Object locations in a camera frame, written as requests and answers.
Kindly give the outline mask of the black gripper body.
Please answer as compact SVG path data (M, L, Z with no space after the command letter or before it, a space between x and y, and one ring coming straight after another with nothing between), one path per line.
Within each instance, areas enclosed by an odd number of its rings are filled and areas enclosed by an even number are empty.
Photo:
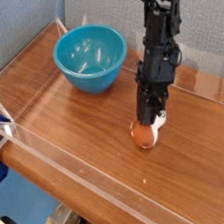
M138 63L135 77L138 84L137 96L166 97L181 63L181 49L174 37L160 37L156 40L146 37L143 43L143 60Z

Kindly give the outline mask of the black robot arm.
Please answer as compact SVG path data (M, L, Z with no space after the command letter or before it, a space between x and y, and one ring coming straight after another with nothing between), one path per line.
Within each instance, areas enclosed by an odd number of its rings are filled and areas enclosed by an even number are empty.
M141 0L144 3L143 60L138 62L135 80L137 89L137 120L153 125L165 112L168 87L175 80L182 51L175 36L180 33L180 0Z

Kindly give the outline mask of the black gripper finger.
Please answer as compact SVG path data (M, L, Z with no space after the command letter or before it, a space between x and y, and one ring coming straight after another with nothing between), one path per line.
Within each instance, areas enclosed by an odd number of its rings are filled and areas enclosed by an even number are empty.
M154 111L151 104L151 96L142 88L137 89L137 119L142 125L152 125L154 123Z
M156 118L161 115L162 111L165 111L165 105L169 98L168 94L164 94L162 97L151 95L151 120L150 124L153 125L156 121Z

